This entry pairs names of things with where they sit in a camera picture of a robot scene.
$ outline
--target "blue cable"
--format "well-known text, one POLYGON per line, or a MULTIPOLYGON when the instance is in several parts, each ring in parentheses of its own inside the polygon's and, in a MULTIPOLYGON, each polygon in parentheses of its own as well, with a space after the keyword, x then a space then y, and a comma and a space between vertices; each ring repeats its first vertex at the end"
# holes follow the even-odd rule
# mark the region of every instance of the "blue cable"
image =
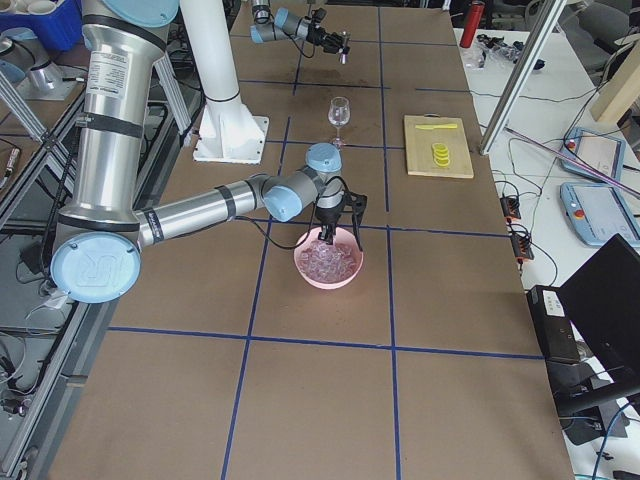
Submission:
POLYGON ((596 459, 596 464, 593 467, 593 474, 591 475, 591 480, 598 480, 598 465, 600 465, 600 460, 602 460, 602 454, 604 453, 604 447, 607 444, 607 440, 609 439, 609 435, 611 435, 611 431, 613 430, 614 425, 622 415, 622 412, 631 405, 631 402, 628 402, 624 406, 620 407, 616 414, 613 416, 611 421, 609 422, 609 426, 607 427, 607 431, 604 434, 604 439, 602 440, 602 446, 600 447, 600 451, 598 452, 598 458, 596 459))

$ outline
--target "white label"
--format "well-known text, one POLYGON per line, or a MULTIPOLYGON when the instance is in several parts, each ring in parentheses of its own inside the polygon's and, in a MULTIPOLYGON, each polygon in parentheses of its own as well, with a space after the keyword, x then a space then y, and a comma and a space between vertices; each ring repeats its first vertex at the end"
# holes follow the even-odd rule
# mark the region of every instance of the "white label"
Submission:
POLYGON ((126 56, 92 52, 87 92, 122 100, 128 70, 129 59, 126 56))
POLYGON ((544 309, 547 311, 547 315, 550 317, 564 317, 564 309, 556 292, 544 290, 542 298, 544 298, 544 309))

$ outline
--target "computer monitor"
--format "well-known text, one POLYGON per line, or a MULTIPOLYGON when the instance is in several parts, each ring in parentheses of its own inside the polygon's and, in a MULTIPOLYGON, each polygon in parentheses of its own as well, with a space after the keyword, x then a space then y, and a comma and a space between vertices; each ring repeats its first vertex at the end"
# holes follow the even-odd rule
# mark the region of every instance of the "computer monitor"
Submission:
POLYGON ((616 234, 559 288, 558 297, 614 380, 557 399, 558 413, 570 415, 623 397, 640 404, 640 255, 616 234))

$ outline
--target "wooden cutting board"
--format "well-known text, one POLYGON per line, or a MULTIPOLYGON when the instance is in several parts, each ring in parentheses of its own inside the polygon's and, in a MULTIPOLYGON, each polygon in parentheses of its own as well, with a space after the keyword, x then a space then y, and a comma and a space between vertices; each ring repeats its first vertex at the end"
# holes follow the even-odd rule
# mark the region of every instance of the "wooden cutting board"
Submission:
POLYGON ((473 166, 460 118, 405 115, 404 138, 409 175, 427 177, 473 178, 473 166), (421 130, 416 125, 456 124, 457 128, 421 130), (446 167, 436 164, 432 145, 444 143, 449 149, 450 163, 446 167))

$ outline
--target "warning label sticker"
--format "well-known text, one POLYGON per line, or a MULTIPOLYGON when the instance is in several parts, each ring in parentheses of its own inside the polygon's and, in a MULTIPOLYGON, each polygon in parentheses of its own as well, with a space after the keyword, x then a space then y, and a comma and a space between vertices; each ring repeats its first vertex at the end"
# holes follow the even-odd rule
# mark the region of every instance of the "warning label sticker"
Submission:
POLYGON ((87 79, 87 93, 106 97, 124 98, 124 86, 129 70, 129 59, 124 55, 105 52, 91 53, 91 66, 87 79))

